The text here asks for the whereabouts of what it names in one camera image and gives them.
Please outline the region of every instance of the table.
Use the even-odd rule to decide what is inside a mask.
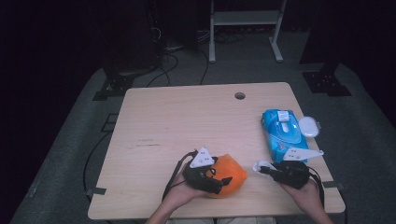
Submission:
[[[263,25],[275,26],[274,34],[269,37],[271,48],[278,63],[283,62],[282,54],[277,46],[277,37],[282,24],[287,0],[282,0],[279,10],[257,10],[257,11],[215,11],[214,0],[210,5],[210,40],[209,40],[209,61],[216,61],[215,48],[215,26],[217,25]]]
[[[303,115],[288,83],[128,90],[97,182],[96,191],[106,192],[93,195],[89,217],[149,217],[160,204],[177,161],[201,146],[212,156],[229,153],[247,170],[248,178],[233,196],[197,198],[172,217],[301,214],[276,182],[252,170],[254,161],[271,161],[260,123],[262,112],[269,108],[291,109],[297,118]],[[314,139],[308,139],[308,145],[318,149]],[[332,181],[322,157],[307,164],[323,182]],[[328,213],[345,210],[337,188],[325,189],[325,209]]]

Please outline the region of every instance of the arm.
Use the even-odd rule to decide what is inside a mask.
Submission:
[[[318,224],[332,224],[332,220],[324,211],[318,194],[318,186],[312,179],[301,189],[290,186],[280,186],[293,198],[297,206]]]
[[[186,182],[181,171],[175,178],[174,186],[169,190],[163,202],[147,220],[146,224],[165,223],[180,206],[189,203],[192,199],[207,194],[205,191],[193,189]]]

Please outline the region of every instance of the blue wipes package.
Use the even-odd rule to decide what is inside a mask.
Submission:
[[[266,110],[262,114],[262,127],[265,130],[271,158],[274,162],[283,161],[283,157],[290,147],[308,148],[305,137],[300,131],[298,120],[291,110]]]

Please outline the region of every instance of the open white lid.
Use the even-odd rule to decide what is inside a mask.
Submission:
[[[305,137],[316,137],[319,135],[319,127],[316,120],[311,117],[302,117],[298,120],[300,131]]]

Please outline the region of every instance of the white metal frame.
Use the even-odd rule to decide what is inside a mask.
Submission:
[[[254,25],[254,24],[274,24],[274,35],[269,37],[271,48],[278,63],[283,62],[283,57],[277,46],[277,38],[282,24],[283,15],[287,0],[282,0],[280,10],[264,11],[215,11],[214,0],[210,5],[210,41],[209,41],[209,61],[216,61],[215,51],[215,26],[216,25]]]

